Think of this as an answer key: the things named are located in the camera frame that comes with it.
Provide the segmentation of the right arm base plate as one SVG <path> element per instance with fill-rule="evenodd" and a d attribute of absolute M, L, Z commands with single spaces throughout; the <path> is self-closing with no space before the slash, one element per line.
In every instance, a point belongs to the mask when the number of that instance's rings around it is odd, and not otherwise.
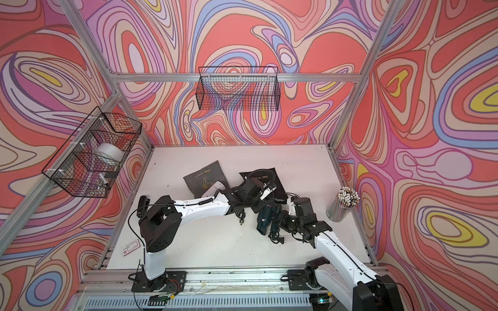
<path fill-rule="evenodd" d="M 281 276 L 280 281 L 286 282 L 290 291 L 325 290 L 323 286 L 319 285 L 314 272 L 306 269 L 288 270 L 286 274 Z"/>

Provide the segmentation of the dark teal hair dryer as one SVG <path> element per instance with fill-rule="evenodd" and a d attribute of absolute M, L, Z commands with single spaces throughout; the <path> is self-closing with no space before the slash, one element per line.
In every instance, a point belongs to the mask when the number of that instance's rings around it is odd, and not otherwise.
<path fill-rule="evenodd" d="M 273 244 L 284 244 L 285 239 L 280 236 L 279 217 L 281 205 L 275 202 L 266 204 L 259 212 L 256 229 L 258 233 L 270 238 Z"/>

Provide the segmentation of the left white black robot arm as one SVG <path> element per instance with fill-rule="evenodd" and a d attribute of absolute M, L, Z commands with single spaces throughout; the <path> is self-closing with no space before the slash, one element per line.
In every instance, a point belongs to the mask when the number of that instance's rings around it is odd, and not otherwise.
<path fill-rule="evenodd" d="M 213 185 L 203 197 L 193 200 L 173 200 L 169 195 L 160 197 L 138 222 L 145 242 L 143 271 L 147 280 L 154 281 L 165 275 L 165 249 L 172 244 L 181 225 L 243 213 L 246 208 L 257 213 L 275 190 L 273 182 L 263 183 L 255 177 L 247 177 L 241 185 L 231 189 Z"/>

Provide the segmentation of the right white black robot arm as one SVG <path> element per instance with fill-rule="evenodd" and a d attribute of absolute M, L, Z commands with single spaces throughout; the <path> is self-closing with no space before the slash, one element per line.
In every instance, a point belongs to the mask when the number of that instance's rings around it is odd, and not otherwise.
<path fill-rule="evenodd" d="M 347 310 L 403 310 L 398 284 L 367 267 L 339 240 L 330 225 L 318 220 L 309 198 L 292 197 L 294 215 L 280 209 L 272 224 L 299 235 L 298 241 L 318 251 L 319 258 L 301 270 L 288 270 L 281 280 L 291 291 L 326 290 Z"/>

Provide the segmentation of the black hair dryer pouch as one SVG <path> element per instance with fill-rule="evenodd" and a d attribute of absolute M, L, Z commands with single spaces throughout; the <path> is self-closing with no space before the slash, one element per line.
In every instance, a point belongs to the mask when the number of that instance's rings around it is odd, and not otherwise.
<path fill-rule="evenodd" d="M 257 178 L 265 186 L 269 186 L 273 189 L 270 197 L 273 198 L 276 203 L 287 203 L 288 196 L 275 168 L 260 168 L 252 172 L 240 172 L 239 174 L 245 180 L 247 178 Z"/>

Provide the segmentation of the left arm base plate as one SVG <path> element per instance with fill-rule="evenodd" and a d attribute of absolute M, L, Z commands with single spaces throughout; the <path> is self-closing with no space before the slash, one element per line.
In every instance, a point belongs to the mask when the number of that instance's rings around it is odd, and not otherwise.
<path fill-rule="evenodd" d="M 178 294 L 184 291 L 187 272 L 170 271 L 163 275 L 148 280 L 145 272 L 139 271 L 131 273 L 128 280 L 132 281 L 132 291 L 134 293 L 159 292 L 168 294 Z"/>

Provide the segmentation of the white hair dryer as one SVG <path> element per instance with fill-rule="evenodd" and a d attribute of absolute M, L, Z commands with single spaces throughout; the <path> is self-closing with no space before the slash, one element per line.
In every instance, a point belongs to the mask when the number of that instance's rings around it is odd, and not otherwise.
<path fill-rule="evenodd" d="M 216 181 L 211 187 L 210 190 L 213 194 L 226 190 L 225 185 L 221 181 Z"/>

